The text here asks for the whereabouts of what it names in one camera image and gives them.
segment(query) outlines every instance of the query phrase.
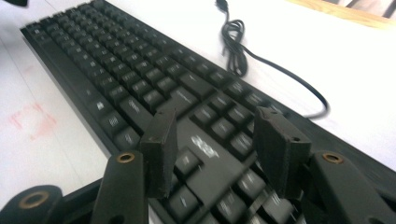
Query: black cable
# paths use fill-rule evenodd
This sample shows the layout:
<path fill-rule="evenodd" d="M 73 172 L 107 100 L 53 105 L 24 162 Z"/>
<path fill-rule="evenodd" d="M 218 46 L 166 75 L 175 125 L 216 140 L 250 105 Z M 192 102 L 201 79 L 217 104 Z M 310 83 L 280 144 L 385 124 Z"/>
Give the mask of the black cable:
<path fill-rule="evenodd" d="M 318 119 L 324 117 L 330 110 L 326 98 L 324 98 L 324 96 L 320 94 L 320 92 L 318 92 L 313 86 L 304 81 L 302 78 L 293 74 L 291 71 L 277 65 L 276 63 L 272 63 L 260 56 L 257 56 L 256 54 L 252 53 L 248 48 L 243 46 L 241 44 L 241 41 L 245 33 L 244 23 L 240 20 L 230 21 L 230 13 L 228 11 L 228 3 L 226 0 L 217 0 L 216 3 L 218 8 L 226 14 L 226 21 L 221 28 L 221 35 L 225 45 L 224 50 L 227 49 L 230 54 L 227 62 L 227 71 L 238 77 L 243 77 L 247 73 L 248 60 L 244 54 L 245 51 L 252 58 L 258 60 L 259 62 L 266 63 L 272 66 L 276 70 L 299 82 L 309 91 L 311 91 L 323 103 L 324 109 L 317 114 L 305 116 L 307 119 Z"/>

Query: red stain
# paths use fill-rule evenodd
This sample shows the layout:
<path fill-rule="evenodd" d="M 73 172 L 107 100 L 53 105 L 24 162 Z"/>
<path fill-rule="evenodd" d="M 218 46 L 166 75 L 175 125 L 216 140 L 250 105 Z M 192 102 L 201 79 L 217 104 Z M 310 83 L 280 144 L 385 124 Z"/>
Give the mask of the red stain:
<path fill-rule="evenodd" d="M 51 133 L 56 125 L 56 119 L 38 103 L 25 106 L 8 120 L 15 128 L 28 134 L 32 141 Z"/>

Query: keyboard frame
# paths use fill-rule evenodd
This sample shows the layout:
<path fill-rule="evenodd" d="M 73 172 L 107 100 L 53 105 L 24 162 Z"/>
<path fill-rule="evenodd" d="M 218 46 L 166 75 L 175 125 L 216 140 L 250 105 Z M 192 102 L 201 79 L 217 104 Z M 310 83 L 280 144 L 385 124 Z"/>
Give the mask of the keyboard frame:
<path fill-rule="evenodd" d="M 148 24 L 146 24 L 146 23 L 144 23 L 144 24 L 147 25 L 148 27 L 150 27 L 151 29 L 156 30 L 153 27 L 149 26 Z M 62 91 L 64 91 L 66 93 L 67 96 L 65 96 L 65 97 L 69 98 L 69 100 L 72 102 L 73 107 L 74 106 L 76 107 L 77 110 L 75 109 L 75 111 L 78 111 L 76 113 L 79 113 L 84 118 L 84 120 L 87 122 L 88 126 L 90 126 L 87 128 L 93 130 L 93 132 L 96 135 L 95 138 L 97 137 L 98 139 L 101 140 L 101 142 L 104 144 L 104 146 L 106 147 L 106 149 L 108 150 L 108 152 L 110 154 L 114 154 L 115 152 L 118 152 L 118 149 L 113 144 L 111 139 L 106 135 L 106 133 L 104 132 L 102 127 L 99 125 L 99 123 L 94 119 L 94 117 L 91 115 L 91 113 L 85 107 L 84 103 L 79 99 L 79 97 L 76 95 L 75 91 L 72 89 L 72 87 L 69 86 L 68 82 L 64 79 L 65 73 L 75 72 L 75 71 L 63 70 L 63 68 L 65 68 L 66 66 L 64 66 L 63 68 L 60 68 L 60 67 L 58 67 L 57 64 L 53 63 L 52 62 L 53 59 L 48 57 L 46 55 L 45 51 L 40 47 L 40 45 L 37 42 L 35 42 L 35 39 L 30 35 L 30 33 L 28 32 L 26 27 L 21 28 L 21 32 L 23 33 L 23 35 L 25 37 L 26 43 L 32 47 L 33 51 L 36 52 L 39 60 L 41 60 L 43 62 L 43 64 L 48 67 L 49 71 L 51 72 L 50 75 L 54 77 L 56 82 L 58 82 L 57 84 L 59 85 L 59 87 L 61 87 Z M 65 64 L 72 63 L 73 65 L 75 65 L 66 54 L 64 55 L 64 57 L 66 58 L 66 59 L 63 59 Z M 219 66 L 215 65 L 214 63 L 212 63 L 212 65 L 216 66 L 218 69 L 222 69 Z M 254 88 L 253 86 L 251 86 L 250 84 L 246 83 L 243 79 L 240 79 L 238 77 L 232 77 L 232 76 L 230 76 L 230 77 L 231 77 L 232 81 L 230 81 L 229 83 L 232 83 L 233 81 L 238 80 L 238 81 L 241 81 L 241 82 L 245 83 L 246 85 L 248 85 L 252 90 L 259 91 L 256 88 Z M 302 133 L 304 133 L 308 138 L 311 139 L 311 141 L 312 141 L 311 150 L 312 151 L 330 150 L 330 151 L 334 151 L 334 152 L 340 153 L 340 154 L 348 157 L 353 163 L 355 163 L 358 166 L 358 168 L 360 168 L 361 172 L 363 172 L 365 174 L 365 176 L 368 178 L 368 180 L 373 184 L 375 189 L 381 194 L 381 196 L 386 201 L 393 202 L 393 203 L 396 202 L 396 191 L 395 191 L 395 189 L 396 189 L 396 174 L 393 171 L 391 171 L 388 167 L 382 165 L 381 163 L 373 160 L 371 157 L 363 154 L 362 152 L 360 152 L 358 149 L 354 148 L 353 146 L 345 143 L 343 140 L 339 139 L 338 137 L 336 137 L 336 136 L 332 135 L 331 133 L 327 132 L 326 130 L 320 128 L 317 124 L 313 123 L 311 120 L 303 118 L 301 115 L 297 114 L 290 108 L 282 105 L 280 102 L 273 99 L 272 97 L 270 97 L 266 94 L 265 94 L 265 96 L 270 101 L 271 106 L 274 109 L 276 109 L 278 111 L 282 111 L 284 113 L 286 111 L 285 117 L 287 117 L 287 119 L 291 123 L 293 123 Z M 197 106 L 203 105 L 204 103 L 205 103 L 205 101 L 202 101 Z M 178 120 L 177 123 L 180 123 L 183 119 L 188 119 L 192 113 L 193 113 L 193 109 L 190 110 L 186 115 L 184 115 L 180 120 Z M 255 153 L 252 153 L 245 160 L 245 162 L 242 162 L 242 163 L 245 165 L 245 168 L 248 169 L 249 166 L 255 160 L 256 160 L 256 155 L 255 155 Z M 65 212 L 66 212 L 66 214 L 69 214 L 69 216 L 67 216 L 65 220 L 73 220 L 74 218 L 81 218 L 81 217 L 87 216 L 87 214 L 89 214 L 89 212 L 90 212 L 90 209 L 92 209 L 92 207 L 93 207 L 93 203 L 96 198 L 97 191 L 99 190 L 99 186 L 100 186 L 100 180 L 97 180 L 86 187 L 78 189 L 75 192 L 64 196 Z M 168 214 L 168 212 L 164 209 L 164 207 L 158 200 L 149 199 L 148 201 L 149 201 L 149 204 L 151 205 L 151 207 L 153 208 L 153 210 L 157 213 L 157 215 L 160 217 L 160 219 L 164 223 L 175 223 L 173 218 Z M 199 220 L 205 212 L 206 211 L 197 213 L 193 220 Z"/>

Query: black keyboard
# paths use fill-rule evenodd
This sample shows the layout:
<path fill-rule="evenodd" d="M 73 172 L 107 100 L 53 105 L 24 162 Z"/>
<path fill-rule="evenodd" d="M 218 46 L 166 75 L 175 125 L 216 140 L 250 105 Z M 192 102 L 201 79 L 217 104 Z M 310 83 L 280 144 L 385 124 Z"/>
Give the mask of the black keyboard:
<path fill-rule="evenodd" d="M 21 31 L 110 154 L 136 148 L 156 111 L 177 110 L 172 192 L 149 200 L 164 223 L 304 223 L 299 202 L 279 199 L 256 161 L 256 106 L 282 113 L 312 150 L 349 157 L 377 189 L 395 194 L 388 168 L 105 1 Z M 89 220 L 99 185 L 65 196 L 65 223 Z"/>

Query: gold screw hole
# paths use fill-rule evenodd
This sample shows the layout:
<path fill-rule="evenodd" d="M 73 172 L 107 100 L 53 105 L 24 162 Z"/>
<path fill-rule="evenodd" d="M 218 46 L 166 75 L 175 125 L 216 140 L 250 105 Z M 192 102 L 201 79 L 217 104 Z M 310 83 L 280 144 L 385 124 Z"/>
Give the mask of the gold screw hole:
<path fill-rule="evenodd" d="M 332 154 L 332 153 L 324 153 L 323 159 L 325 161 L 335 163 L 335 164 L 340 164 L 340 163 L 343 163 L 343 161 L 344 161 L 342 157 Z"/>
<path fill-rule="evenodd" d="M 44 203 L 49 198 L 49 196 L 50 194 L 44 190 L 30 193 L 22 198 L 19 203 L 19 207 L 21 209 L 31 209 L 37 207 Z"/>
<path fill-rule="evenodd" d="M 133 160 L 134 160 L 134 154 L 130 152 L 122 153 L 117 157 L 117 162 L 119 163 L 127 163 Z"/>

